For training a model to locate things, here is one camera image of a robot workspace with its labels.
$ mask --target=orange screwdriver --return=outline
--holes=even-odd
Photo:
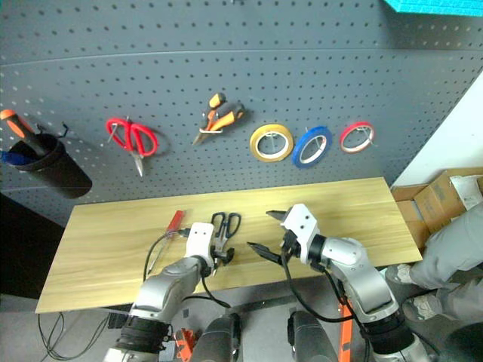
[[[49,153],[40,140],[37,138],[33,129],[11,109],[4,109],[0,112],[0,120],[6,121],[9,128],[40,158]]]

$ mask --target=person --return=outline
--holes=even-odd
[[[423,260],[410,266],[391,265],[386,278],[398,284],[416,284],[431,290],[402,304],[405,316],[425,321],[437,314],[465,322],[483,321],[483,278],[465,284],[451,281],[458,271],[483,262],[483,202],[431,235]]]

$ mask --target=black cup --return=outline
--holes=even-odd
[[[42,145],[50,150],[49,153],[37,161],[17,165],[15,168],[28,172],[64,198],[80,198],[87,194],[92,187],[92,181],[67,154],[66,147],[51,134],[38,134],[37,137]],[[15,143],[10,152],[20,153],[32,159],[37,158],[23,141]]]

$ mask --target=yellow tape roll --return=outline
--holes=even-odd
[[[273,154],[261,152],[259,143],[266,135],[277,134],[285,140],[284,147]],[[286,158],[294,149],[294,138],[285,126],[281,124],[266,124],[257,128],[250,137],[250,151],[256,158],[263,162],[277,162]]]

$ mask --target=wooden table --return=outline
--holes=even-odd
[[[219,192],[74,207],[37,305],[37,312],[66,311],[133,302],[142,281],[147,250],[176,210],[185,210],[182,227],[210,222],[217,211],[243,216],[229,240],[235,258],[207,279],[220,290],[285,279],[283,270],[259,257],[246,243],[280,250],[284,230],[267,210],[304,203],[318,219],[323,235],[359,240],[375,266],[421,260],[382,177],[271,189]],[[157,271],[184,256],[186,239],[165,248]],[[316,275],[298,259],[290,262],[295,278]]]

